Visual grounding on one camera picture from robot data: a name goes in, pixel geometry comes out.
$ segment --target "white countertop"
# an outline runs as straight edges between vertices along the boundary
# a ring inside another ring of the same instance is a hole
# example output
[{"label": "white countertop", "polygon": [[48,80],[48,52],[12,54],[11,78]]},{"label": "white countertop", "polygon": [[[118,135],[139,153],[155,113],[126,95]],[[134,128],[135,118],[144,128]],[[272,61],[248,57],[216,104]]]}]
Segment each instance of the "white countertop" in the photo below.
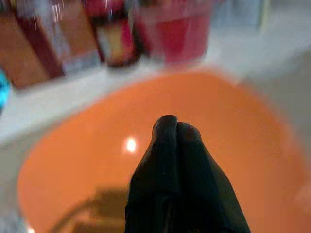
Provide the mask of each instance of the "white countertop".
[{"label": "white countertop", "polygon": [[[195,65],[217,65],[235,74],[236,82],[264,70],[287,72],[291,67],[280,64],[311,46],[310,10],[303,6],[278,7],[271,12],[262,32],[212,30],[209,52],[203,63]],[[24,92],[11,91],[0,116],[0,143],[89,106],[112,91],[147,79],[148,74],[162,67],[142,58],[129,68],[108,70],[102,66]]]}]

